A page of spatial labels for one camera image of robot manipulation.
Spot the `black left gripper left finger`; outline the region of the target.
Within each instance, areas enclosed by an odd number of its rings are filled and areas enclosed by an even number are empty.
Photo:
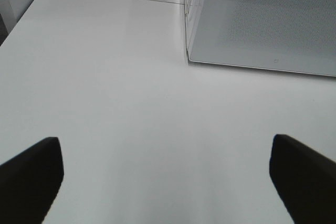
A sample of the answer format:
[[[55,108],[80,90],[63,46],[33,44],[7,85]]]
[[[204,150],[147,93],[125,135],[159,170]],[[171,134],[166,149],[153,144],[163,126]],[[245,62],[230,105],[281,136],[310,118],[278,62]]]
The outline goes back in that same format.
[[[47,137],[3,163],[1,223],[42,223],[63,179],[57,137]]]

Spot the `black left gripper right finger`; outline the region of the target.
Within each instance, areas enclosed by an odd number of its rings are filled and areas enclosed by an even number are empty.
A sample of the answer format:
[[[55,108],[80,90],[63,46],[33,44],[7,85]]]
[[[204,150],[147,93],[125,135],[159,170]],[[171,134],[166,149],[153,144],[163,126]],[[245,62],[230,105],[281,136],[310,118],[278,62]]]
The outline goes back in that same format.
[[[289,135],[273,138],[269,175],[294,223],[335,223],[335,162]]]

